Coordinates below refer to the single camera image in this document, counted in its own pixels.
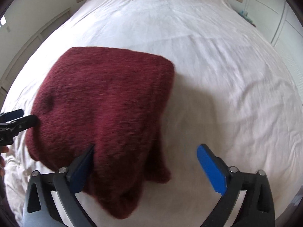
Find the window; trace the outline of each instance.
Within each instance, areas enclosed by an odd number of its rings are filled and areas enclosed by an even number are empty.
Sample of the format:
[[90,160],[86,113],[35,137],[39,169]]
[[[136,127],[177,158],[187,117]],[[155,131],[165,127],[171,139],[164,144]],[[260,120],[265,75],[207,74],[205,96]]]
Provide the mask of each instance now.
[[4,16],[0,19],[0,27],[3,26],[6,23],[6,19]]

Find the bedsheet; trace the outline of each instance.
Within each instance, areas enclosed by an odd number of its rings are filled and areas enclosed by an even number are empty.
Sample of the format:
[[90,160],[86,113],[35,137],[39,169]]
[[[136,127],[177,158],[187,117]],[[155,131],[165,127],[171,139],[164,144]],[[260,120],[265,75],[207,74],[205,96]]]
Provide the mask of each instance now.
[[[22,108],[30,114],[52,65],[67,49],[83,46],[161,55],[176,70],[162,119],[172,179],[165,185],[146,183],[139,207],[124,220],[79,193],[98,226],[200,226],[220,198],[196,158],[202,143],[229,166],[251,173],[265,170],[276,217],[285,210],[302,184],[302,104],[280,56],[226,0],[88,0],[31,56],[2,111]],[[30,158],[24,138],[20,133],[5,155],[8,201],[19,223],[30,173],[50,172]]]

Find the human hand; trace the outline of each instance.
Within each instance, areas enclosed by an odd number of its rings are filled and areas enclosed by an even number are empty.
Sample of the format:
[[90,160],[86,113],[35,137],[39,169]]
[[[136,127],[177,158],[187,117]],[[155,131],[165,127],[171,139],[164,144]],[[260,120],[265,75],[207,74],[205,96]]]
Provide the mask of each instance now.
[[[0,147],[0,150],[1,150],[1,153],[7,153],[9,151],[9,148],[3,146],[3,147]],[[0,176],[1,177],[4,177],[4,174],[5,174],[4,167],[5,167],[5,161],[4,161],[3,157],[0,156]]]

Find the maroon fleece blanket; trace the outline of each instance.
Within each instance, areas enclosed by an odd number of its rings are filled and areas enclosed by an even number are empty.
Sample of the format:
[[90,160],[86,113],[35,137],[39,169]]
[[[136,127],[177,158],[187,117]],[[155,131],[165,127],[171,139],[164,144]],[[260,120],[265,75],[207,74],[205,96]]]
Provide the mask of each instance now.
[[166,183],[160,117],[174,66],[157,55],[75,47],[42,83],[26,133],[31,157],[56,171],[94,143],[94,168],[84,191],[116,218],[137,207],[145,180]]

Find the metal pin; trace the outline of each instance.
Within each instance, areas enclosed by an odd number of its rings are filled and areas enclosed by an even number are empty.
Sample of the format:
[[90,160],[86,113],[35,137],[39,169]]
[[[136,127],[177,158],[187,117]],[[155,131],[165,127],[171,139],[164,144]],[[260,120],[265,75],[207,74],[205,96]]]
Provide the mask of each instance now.
[[38,175],[39,175],[39,171],[33,171],[33,172],[31,173],[31,175],[32,175],[33,177],[38,176]]
[[238,168],[236,168],[235,166],[231,166],[230,168],[228,168],[230,172],[232,173],[236,173],[238,172]]
[[265,175],[266,175],[265,171],[263,171],[263,170],[258,170],[257,173],[258,173],[259,175],[261,175],[261,176],[265,176]]
[[59,169],[59,173],[64,173],[64,172],[66,172],[66,171],[67,171],[66,167],[61,167],[61,168]]

